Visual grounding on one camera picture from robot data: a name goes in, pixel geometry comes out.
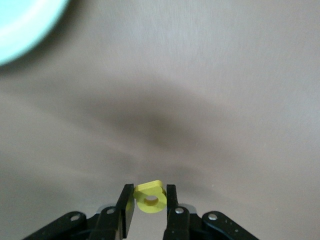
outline screw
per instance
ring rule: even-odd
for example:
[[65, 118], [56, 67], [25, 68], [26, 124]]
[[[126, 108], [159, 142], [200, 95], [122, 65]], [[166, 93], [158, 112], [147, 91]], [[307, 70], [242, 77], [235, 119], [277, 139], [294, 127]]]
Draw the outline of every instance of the screw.
[[113, 207], [113, 208], [108, 209], [106, 211], [106, 214], [113, 214], [115, 211], [116, 211], [116, 209]]
[[78, 219], [80, 218], [80, 215], [77, 214], [77, 215], [74, 215], [70, 218], [70, 221], [77, 221]]
[[218, 219], [217, 215], [215, 215], [215, 214], [213, 214], [213, 213], [210, 213], [210, 214], [208, 215], [208, 218], [209, 218], [210, 220], [212, 220], [212, 221], [215, 221], [215, 220]]
[[176, 214], [182, 214], [184, 212], [184, 210], [183, 210], [183, 208], [181, 208], [181, 207], [177, 207], [176, 209], [175, 209], [175, 213]]

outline beige surface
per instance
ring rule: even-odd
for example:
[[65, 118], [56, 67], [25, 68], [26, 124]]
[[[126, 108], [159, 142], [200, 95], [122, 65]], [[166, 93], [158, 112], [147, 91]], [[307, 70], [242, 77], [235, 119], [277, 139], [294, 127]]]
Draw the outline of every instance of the beige surface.
[[[319, 3], [73, 3], [0, 68], [0, 239], [160, 179], [261, 240], [318, 240]], [[137, 209], [128, 239], [165, 226]]]

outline hole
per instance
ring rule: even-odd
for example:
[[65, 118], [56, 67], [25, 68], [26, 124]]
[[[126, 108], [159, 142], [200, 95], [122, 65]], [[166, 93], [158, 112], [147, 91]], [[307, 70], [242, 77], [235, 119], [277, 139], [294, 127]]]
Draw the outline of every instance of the hole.
[[77, 214], [77, 215], [70, 217], [70, 221], [77, 221], [79, 218], [80, 218], [80, 215]]
[[113, 207], [113, 208], [108, 209], [106, 211], [106, 214], [113, 214], [115, 211], [116, 211], [116, 209]]
[[183, 214], [183, 213], [184, 213], [184, 209], [181, 208], [181, 207], [177, 207], [177, 208], [175, 209], [175, 213], [176, 213], [176, 214]]
[[159, 199], [158, 199], [156, 196], [154, 196], [154, 195], [147, 196], [147, 197], [144, 199], [144, 203], [145, 203], [145, 205], [147, 205], [147, 206], [154, 206], [154, 205], [156, 205], [158, 202], [159, 202]]

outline light blue bowl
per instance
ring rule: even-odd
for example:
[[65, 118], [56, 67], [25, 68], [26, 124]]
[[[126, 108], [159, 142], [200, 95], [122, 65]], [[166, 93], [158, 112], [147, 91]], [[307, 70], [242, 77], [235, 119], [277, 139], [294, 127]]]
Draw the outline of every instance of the light blue bowl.
[[37, 45], [53, 28], [69, 0], [0, 0], [0, 65]]

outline black bracket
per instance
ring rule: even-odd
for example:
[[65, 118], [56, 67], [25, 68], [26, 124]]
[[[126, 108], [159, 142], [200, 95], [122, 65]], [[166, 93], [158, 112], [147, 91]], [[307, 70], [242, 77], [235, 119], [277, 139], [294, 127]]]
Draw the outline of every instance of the black bracket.
[[[115, 206], [87, 219], [69, 212], [23, 240], [122, 240], [127, 238], [135, 209], [134, 185], [126, 184]], [[176, 186], [166, 186], [167, 227], [163, 240], [258, 240], [229, 217], [210, 211], [199, 217], [180, 206]]]
[[175, 185], [166, 186], [167, 227], [163, 240], [258, 240], [229, 217], [210, 211], [200, 218], [179, 206]]
[[135, 209], [134, 185], [126, 184], [115, 206], [91, 218], [69, 212], [23, 240], [122, 240], [128, 235]]

